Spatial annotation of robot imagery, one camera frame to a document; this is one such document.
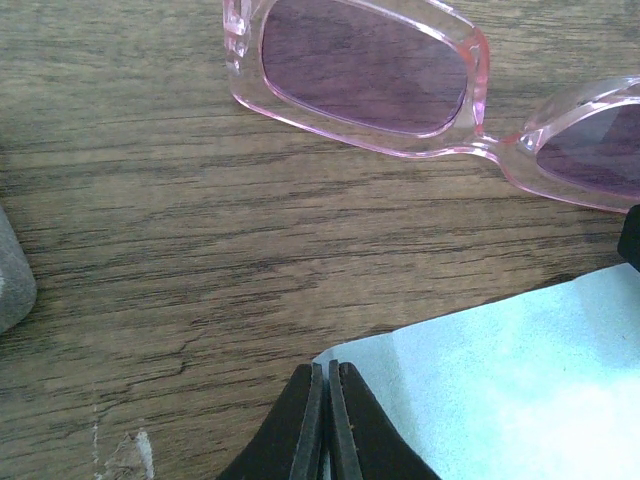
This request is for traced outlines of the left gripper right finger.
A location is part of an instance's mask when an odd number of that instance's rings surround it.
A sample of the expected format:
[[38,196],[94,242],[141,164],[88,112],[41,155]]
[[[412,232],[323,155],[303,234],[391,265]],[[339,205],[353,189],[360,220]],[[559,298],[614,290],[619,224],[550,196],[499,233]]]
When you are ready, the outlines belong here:
[[328,452],[333,479],[436,479],[405,442],[350,362],[328,365]]

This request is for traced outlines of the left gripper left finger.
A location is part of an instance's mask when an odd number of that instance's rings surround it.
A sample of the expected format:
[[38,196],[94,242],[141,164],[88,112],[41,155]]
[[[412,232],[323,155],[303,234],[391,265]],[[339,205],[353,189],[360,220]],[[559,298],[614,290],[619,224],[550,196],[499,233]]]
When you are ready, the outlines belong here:
[[243,451],[220,479],[316,479],[323,442],[323,373],[317,363],[296,367]]

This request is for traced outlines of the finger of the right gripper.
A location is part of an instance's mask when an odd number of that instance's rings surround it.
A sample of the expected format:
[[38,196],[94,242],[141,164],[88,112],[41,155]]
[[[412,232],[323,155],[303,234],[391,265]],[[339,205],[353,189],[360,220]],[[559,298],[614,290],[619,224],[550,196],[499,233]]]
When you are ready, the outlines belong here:
[[631,207],[626,214],[617,252],[635,270],[640,271],[640,205]]

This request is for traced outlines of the light blue cleaning cloth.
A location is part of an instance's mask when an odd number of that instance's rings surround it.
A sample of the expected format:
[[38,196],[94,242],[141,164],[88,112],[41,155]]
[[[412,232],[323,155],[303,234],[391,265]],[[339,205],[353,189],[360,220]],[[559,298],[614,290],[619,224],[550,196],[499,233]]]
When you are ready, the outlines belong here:
[[639,475],[639,275],[622,264],[322,352],[444,479]]

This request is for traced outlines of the pink sunglasses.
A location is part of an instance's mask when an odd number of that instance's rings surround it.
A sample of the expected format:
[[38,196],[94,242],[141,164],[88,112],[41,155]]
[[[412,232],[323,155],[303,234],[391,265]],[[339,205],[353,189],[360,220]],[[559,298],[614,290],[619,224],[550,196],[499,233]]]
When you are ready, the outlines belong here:
[[561,91],[496,139],[487,40],[439,1],[227,1],[222,18],[231,93],[255,112],[397,157],[482,157],[571,204],[639,202],[635,75]]

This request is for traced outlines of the grey glasses case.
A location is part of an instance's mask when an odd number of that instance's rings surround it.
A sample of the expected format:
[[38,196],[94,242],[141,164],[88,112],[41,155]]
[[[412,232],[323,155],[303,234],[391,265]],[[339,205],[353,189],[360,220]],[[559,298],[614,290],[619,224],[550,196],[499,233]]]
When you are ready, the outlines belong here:
[[32,310],[37,286],[28,260],[1,209],[1,333],[13,328]]

